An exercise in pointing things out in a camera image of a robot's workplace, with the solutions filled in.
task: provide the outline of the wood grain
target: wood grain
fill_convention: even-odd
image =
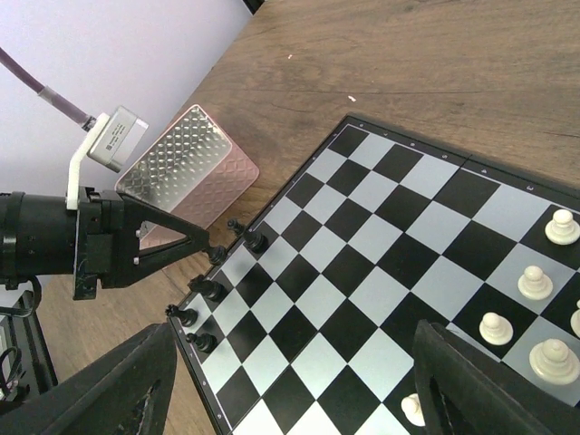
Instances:
[[[229,243],[226,220],[252,218],[348,112],[580,187],[579,18],[577,0],[269,0],[176,114],[201,104],[261,171],[212,240]],[[161,321],[207,268],[192,256],[92,302],[54,280],[40,314],[61,380]],[[183,364],[166,432],[213,432]]]

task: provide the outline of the black square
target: black square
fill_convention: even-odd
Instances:
[[[318,403],[343,435],[354,435],[380,404],[348,365],[318,398]]]
[[[280,375],[263,399],[283,433],[288,433],[314,403],[314,397],[292,367]]]
[[[348,242],[370,216],[371,212],[366,208],[346,199],[326,221],[325,226],[342,240]]]
[[[510,238],[472,220],[443,255],[485,281],[515,245]]]
[[[240,367],[217,393],[217,398],[229,423],[235,428],[254,407],[260,395],[244,367]]]
[[[216,347],[218,347],[218,345],[224,341],[224,338],[226,338],[226,336],[224,335],[224,333],[221,331],[221,328],[218,325],[218,322],[216,322],[216,319],[214,318],[213,315],[211,315],[200,327],[199,329],[196,331],[197,335],[202,335],[202,334],[211,334],[214,337],[216,337]],[[209,357],[209,353],[205,353],[205,352],[200,352],[198,350],[198,348],[193,345],[192,346],[195,349],[196,354],[198,355],[199,358],[199,362],[203,363],[208,357]]]
[[[242,363],[262,343],[266,337],[266,331],[257,321],[254,314],[249,311],[236,325],[227,340],[232,345],[239,361]]]
[[[301,211],[282,233],[282,237],[296,251],[306,246],[322,225],[305,211]]]
[[[489,312],[497,313],[508,319],[511,323],[514,328],[514,338],[509,343],[502,346],[495,346],[489,344],[481,337],[479,323],[483,318],[483,314]],[[536,318],[537,314],[532,313],[523,305],[499,292],[491,285],[484,284],[469,299],[469,302],[459,311],[452,322],[467,335],[485,346],[490,352],[494,353],[498,358],[503,358]]]
[[[319,181],[312,175],[305,173],[296,184],[288,190],[286,197],[294,201],[296,205],[304,208],[306,204],[308,204],[308,201],[318,193],[318,190],[320,190],[323,185],[322,181]]]
[[[224,274],[221,270],[217,272],[216,275],[211,280],[222,284],[226,289],[226,291],[223,292],[223,294],[219,297],[219,300],[217,301],[210,301],[209,299],[204,298],[204,301],[206,301],[206,304],[208,304],[209,311],[213,313],[214,311],[216,311],[216,308],[219,307],[219,304],[221,304],[222,301],[226,299],[226,296],[229,295],[229,292],[231,292],[234,289],[234,286],[232,285],[232,283],[229,282],[229,279],[227,279],[226,274]]]
[[[410,369],[401,381],[397,384],[395,388],[392,389],[391,394],[387,396],[384,400],[384,406],[391,412],[393,417],[399,421],[399,423],[410,433],[410,435],[425,435],[427,433],[425,428],[415,426],[412,424],[401,408],[401,401],[417,392],[417,387],[415,386],[415,373],[413,369]]]
[[[575,332],[570,325],[570,317],[578,309],[576,304],[578,299],[580,299],[579,289],[580,275],[574,274],[572,279],[564,285],[562,290],[550,302],[550,305],[542,312],[542,317],[559,326],[572,336],[575,336]]]
[[[272,227],[270,227],[266,222],[262,222],[256,229],[256,232],[262,233],[262,236],[266,238],[264,245],[261,247],[260,252],[252,252],[250,249],[247,250],[253,258],[259,260],[260,257],[267,251],[267,249],[272,246],[274,241],[279,237],[278,233],[276,233]]]
[[[473,218],[498,187],[498,183],[489,179],[466,170],[458,170],[435,200],[468,218]]]
[[[236,289],[246,301],[247,306],[251,307],[262,297],[273,282],[267,271],[256,263],[239,282]]]
[[[548,207],[542,217],[537,220],[534,226],[521,239],[520,243],[531,247],[540,254],[555,259],[558,263],[562,263],[573,269],[578,269],[580,267],[580,241],[574,242],[572,245],[562,246],[550,242],[546,237],[546,225],[552,220],[552,216],[557,210],[559,210],[557,206]],[[580,216],[574,212],[573,215],[574,221],[580,222]]]
[[[413,356],[412,347],[415,330],[419,320],[447,326],[449,320],[438,311],[425,304],[413,293],[406,295],[400,304],[394,309],[387,320],[381,325],[381,329],[389,335],[403,351]]]
[[[346,245],[323,271],[323,275],[346,297],[369,275],[374,265],[354,248]]]
[[[348,197],[369,172],[367,168],[358,163],[347,160],[326,184]]]
[[[291,363],[316,334],[316,328],[294,305],[270,332],[270,337]]]
[[[349,362],[377,330],[376,324],[346,299],[326,321],[320,332]]]
[[[318,271],[310,263],[302,256],[297,256],[276,282],[288,297],[296,302],[318,275]]]
[[[328,148],[332,151],[342,154],[345,157],[349,157],[368,135],[369,133],[366,131],[348,126],[341,133],[339,133],[339,135],[336,137],[336,139],[334,139],[333,143],[331,143]]]
[[[384,157],[374,167],[374,171],[392,179],[401,182],[411,169],[421,159],[422,154],[404,148],[401,145],[393,145]]]
[[[377,266],[408,289],[412,289],[439,255],[403,233],[379,260]]]
[[[375,214],[393,224],[401,231],[407,231],[412,223],[429,205],[429,200],[404,186],[397,186]]]

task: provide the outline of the pink textured container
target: pink textured container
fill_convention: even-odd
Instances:
[[[258,176],[258,168],[199,107],[190,107],[117,181],[115,189],[209,227]],[[141,248],[180,238],[144,223]]]

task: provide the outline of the gray cable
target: gray cable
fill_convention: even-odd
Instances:
[[[5,66],[8,71],[20,79],[26,86],[35,91],[39,97],[52,104],[52,106],[54,106],[56,109],[79,124],[83,130],[88,131],[92,128],[95,123],[94,117],[76,107],[70,101],[66,100],[62,95],[53,91],[48,86],[44,86],[42,83],[38,82],[12,57],[10,57],[8,53],[2,49],[2,47],[0,47],[0,63]]]

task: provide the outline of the chessboard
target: chessboard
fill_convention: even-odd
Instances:
[[[580,222],[570,188],[347,116],[249,224],[267,249],[237,240],[206,275],[221,301],[191,294],[179,308],[197,321],[170,319],[217,432],[425,433],[401,410],[420,319],[578,407],[580,381],[545,382],[529,362],[550,338],[580,355],[580,242],[545,235],[560,208]],[[553,282],[544,300],[518,291],[531,265]],[[511,322],[507,344],[482,339],[487,312]],[[191,333],[217,347],[200,352]]]

